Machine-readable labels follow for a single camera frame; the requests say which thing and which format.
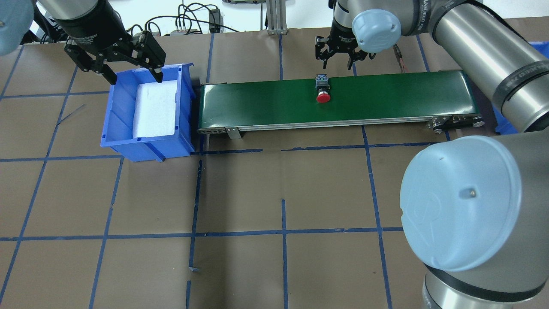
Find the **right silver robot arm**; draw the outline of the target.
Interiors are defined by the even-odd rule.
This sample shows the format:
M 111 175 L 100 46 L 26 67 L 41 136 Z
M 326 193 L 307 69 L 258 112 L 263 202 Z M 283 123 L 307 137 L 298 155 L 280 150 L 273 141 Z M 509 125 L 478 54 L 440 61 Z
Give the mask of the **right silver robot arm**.
M 548 282 L 548 59 L 481 0 L 330 0 L 327 62 L 429 33 L 518 130 L 420 151 L 401 184 L 424 309 L 511 309 Z

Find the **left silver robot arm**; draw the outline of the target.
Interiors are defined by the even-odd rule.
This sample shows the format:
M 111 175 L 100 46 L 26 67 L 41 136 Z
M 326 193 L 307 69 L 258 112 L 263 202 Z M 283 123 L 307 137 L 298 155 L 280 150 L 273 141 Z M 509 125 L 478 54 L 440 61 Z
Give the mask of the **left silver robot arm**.
M 117 75 L 108 62 L 125 61 L 147 69 L 158 83 L 166 53 L 153 34 L 133 36 L 107 0 L 1 1 L 1 55 L 18 47 L 32 23 L 43 22 L 50 39 L 66 35 L 65 53 L 83 72 L 103 76 L 111 85 Z

